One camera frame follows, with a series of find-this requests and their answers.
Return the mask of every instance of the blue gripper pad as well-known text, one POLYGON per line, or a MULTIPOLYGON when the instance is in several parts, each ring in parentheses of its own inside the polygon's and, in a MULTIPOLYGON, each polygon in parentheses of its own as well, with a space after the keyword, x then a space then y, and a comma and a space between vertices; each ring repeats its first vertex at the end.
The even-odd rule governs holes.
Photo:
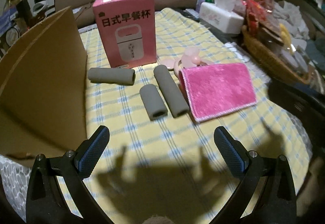
POLYGON ((243 145, 232 138, 228 131, 220 126, 214 131, 214 142, 225 160, 233 177, 242 178, 249 165, 247 151, 243 145))
POLYGON ((74 165, 81 178, 88 178, 109 142, 109 130, 99 126, 90 139, 85 140, 76 150, 74 165))

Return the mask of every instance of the tablecloth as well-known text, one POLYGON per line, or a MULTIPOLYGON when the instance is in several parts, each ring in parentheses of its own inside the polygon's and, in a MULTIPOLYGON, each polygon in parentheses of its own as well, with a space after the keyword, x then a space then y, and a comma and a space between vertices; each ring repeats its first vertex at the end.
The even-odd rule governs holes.
MULTIPOLYGON (((81 34, 88 53, 87 68, 109 67, 97 29, 81 34)), ((200 56, 215 63, 241 62, 204 26, 164 9, 156 14, 157 59, 181 56, 187 46, 200 47, 200 56)), ((250 70, 256 106, 201 124, 189 115, 151 122, 139 90, 157 86, 151 64, 135 68, 133 86, 92 84, 87 80, 88 137, 99 125, 110 130, 110 141, 85 185, 114 223, 142 223, 153 215, 175 223, 209 223, 222 208, 238 180, 228 171, 213 141, 214 129, 224 126, 246 147, 261 156, 285 154, 296 192, 308 170, 305 144, 285 110, 266 98, 266 86, 250 70)), ((79 214, 62 178, 64 197, 79 214)), ((251 212, 256 194, 246 209, 251 212)))

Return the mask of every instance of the pink product box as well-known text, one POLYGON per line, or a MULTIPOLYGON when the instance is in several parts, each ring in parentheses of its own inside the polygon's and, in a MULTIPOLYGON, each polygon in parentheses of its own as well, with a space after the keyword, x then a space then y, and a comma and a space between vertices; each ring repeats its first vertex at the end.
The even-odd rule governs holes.
POLYGON ((93 11, 112 68, 157 61, 154 0, 96 0, 93 11))

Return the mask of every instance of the plush pink cloth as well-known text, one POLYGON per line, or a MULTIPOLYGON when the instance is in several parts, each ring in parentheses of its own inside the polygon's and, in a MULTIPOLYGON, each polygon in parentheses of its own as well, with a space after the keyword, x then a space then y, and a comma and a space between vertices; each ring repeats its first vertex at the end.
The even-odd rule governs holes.
POLYGON ((196 122, 257 103, 251 77, 242 63, 181 69, 179 79, 196 122))

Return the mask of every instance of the gray foam tube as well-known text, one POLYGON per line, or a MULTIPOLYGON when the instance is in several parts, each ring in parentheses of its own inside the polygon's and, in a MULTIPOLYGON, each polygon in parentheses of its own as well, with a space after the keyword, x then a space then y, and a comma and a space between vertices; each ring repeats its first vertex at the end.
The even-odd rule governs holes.
POLYGON ((120 68, 90 68, 88 71, 88 79, 93 83, 133 85, 135 71, 133 69, 120 68))
POLYGON ((188 113, 189 105, 169 74, 167 67, 159 65, 153 70, 153 74, 173 117, 180 117, 188 113))
POLYGON ((150 120, 157 120, 167 115, 168 109, 155 85, 147 84, 141 87, 140 96, 150 120))

